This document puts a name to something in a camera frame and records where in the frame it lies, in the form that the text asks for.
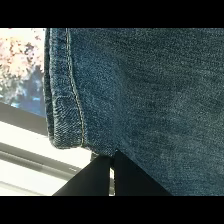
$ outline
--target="stitched edge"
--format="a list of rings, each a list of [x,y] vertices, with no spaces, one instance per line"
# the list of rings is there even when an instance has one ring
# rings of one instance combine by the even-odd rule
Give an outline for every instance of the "stitched edge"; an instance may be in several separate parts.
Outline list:
[[[70,44],[71,44],[71,42],[70,42],[69,28],[66,28],[66,48],[67,48],[67,62],[68,62],[68,67],[69,67],[69,78],[70,78],[70,81],[71,81],[73,94],[75,95],[75,101],[77,103],[78,110],[79,110],[79,116],[80,116],[81,128],[82,128],[81,146],[83,146],[84,145],[83,114],[82,114],[82,111],[81,111],[81,105],[80,105],[80,101],[79,101],[79,97],[78,97],[78,93],[77,93],[77,88],[75,86],[75,81],[72,78],[72,57],[71,57]]]

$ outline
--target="window pane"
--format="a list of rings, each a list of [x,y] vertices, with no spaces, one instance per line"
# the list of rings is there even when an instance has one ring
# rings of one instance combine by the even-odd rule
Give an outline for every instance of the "window pane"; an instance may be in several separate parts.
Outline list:
[[[0,28],[0,102],[45,116],[45,28]]]

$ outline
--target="denim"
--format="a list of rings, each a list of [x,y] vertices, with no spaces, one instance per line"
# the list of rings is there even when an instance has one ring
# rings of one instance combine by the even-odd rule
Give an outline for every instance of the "denim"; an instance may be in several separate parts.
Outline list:
[[[173,195],[224,195],[224,29],[48,28],[44,95],[56,148],[119,149]]]

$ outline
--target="jeans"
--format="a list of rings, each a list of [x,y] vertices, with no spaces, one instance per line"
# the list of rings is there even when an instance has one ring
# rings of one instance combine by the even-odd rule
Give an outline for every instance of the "jeans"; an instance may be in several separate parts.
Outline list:
[[[224,195],[223,40],[222,28],[48,28],[51,143],[119,149],[172,195]]]

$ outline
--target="blue denim fabric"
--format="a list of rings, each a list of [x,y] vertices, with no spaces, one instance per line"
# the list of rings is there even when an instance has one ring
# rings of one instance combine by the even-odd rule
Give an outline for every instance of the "blue denim fabric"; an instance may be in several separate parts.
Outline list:
[[[119,149],[173,195],[224,195],[223,74],[224,29],[47,29],[50,141]]]

